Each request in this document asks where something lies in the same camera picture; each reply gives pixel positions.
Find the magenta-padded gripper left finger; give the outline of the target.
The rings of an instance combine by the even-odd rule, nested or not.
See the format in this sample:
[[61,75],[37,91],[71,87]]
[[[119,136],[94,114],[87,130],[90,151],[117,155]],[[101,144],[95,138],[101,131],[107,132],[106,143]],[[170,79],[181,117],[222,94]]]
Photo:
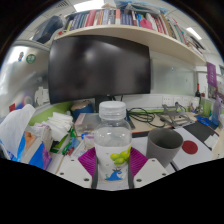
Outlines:
[[56,175],[78,186],[95,189],[98,182],[95,149],[91,148],[79,158],[65,157]]

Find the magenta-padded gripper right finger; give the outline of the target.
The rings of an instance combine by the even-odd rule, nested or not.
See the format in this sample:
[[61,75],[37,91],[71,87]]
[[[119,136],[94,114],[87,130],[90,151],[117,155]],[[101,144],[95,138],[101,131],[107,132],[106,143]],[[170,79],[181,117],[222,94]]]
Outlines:
[[157,159],[147,159],[137,149],[131,149],[128,166],[130,189],[143,187],[168,175],[169,173]]

